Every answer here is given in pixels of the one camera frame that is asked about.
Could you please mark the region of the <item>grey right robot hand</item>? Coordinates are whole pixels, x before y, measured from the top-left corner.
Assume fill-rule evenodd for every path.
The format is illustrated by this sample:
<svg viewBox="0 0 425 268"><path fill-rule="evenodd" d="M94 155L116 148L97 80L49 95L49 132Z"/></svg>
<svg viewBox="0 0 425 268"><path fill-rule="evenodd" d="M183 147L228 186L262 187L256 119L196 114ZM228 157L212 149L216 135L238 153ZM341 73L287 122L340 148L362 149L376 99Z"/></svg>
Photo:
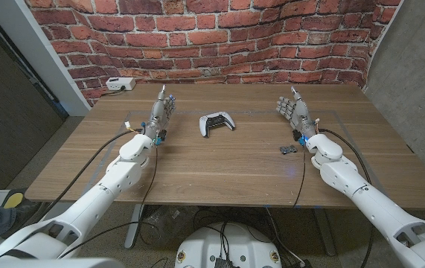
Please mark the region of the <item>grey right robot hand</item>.
<svg viewBox="0 0 425 268"><path fill-rule="evenodd" d="M293 99L280 96L276 110L283 115L293 129L293 138L301 144L317 134L316 123L312 120L307 104L299 92L291 87Z"/></svg>

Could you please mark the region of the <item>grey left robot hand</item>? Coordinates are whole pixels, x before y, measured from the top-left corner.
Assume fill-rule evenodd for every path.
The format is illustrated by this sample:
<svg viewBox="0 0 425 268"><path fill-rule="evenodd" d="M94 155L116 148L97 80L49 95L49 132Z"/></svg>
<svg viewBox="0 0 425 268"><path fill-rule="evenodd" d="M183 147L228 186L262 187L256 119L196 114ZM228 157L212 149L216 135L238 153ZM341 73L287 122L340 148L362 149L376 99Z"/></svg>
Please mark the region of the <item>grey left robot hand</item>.
<svg viewBox="0 0 425 268"><path fill-rule="evenodd" d="M153 104L150 119L144 126L143 134L153 140L155 145L160 145L167 135L167 126L171 115L176 108L175 97L167 95L166 85L162 86L157 101Z"/></svg>

